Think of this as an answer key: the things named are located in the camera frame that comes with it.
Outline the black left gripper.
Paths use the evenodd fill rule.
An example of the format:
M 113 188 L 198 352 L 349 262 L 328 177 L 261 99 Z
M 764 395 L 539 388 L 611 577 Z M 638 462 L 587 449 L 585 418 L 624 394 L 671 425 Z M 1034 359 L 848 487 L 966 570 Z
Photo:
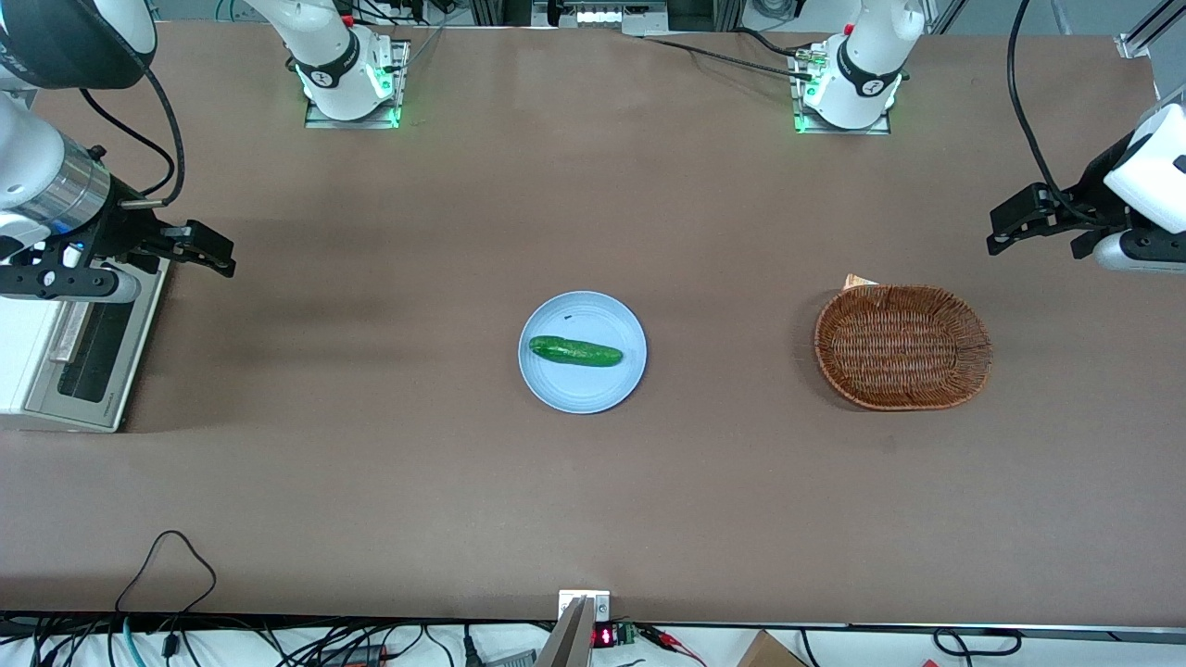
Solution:
M 1075 210 L 1085 216 L 1085 220 L 1079 221 L 1084 231 L 1070 244 L 1076 260 L 1135 260 L 1124 241 L 1124 233 L 1129 231 L 1131 224 L 1129 207 L 1104 182 L 1110 170 L 1121 161 L 1130 141 L 1131 132 L 1115 140 L 1101 155 L 1089 161 L 1079 182 L 1067 190 L 1072 195 L 1071 204 Z M 991 234 L 986 239 L 988 254 L 996 258 L 1020 241 L 1067 231 L 1067 225 L 1059 220 L 1059 191 L 1048 185 L 1035 182 L 1012 195 L 1000 207 L 993 208 Z

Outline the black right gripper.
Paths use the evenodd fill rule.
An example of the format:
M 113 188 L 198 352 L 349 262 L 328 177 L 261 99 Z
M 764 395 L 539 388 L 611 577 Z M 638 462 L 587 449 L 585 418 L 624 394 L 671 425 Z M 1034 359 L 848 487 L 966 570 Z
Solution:
M 232 241 L 199 220 L 166 225 L 149 208 L 121 207 L 127 201 L 141 198 L 144 196 L 130 185 L 113 179 L 107 201 L 93 220 L 74 231 L 47 237 L 42 250 L 43 261 L 51 267 L 81 267 L 93 260 L 110 260 L 153 273 L 158 261 L 168 260 L 195 263 L 216 271 L 219 277 L 234 277 Z

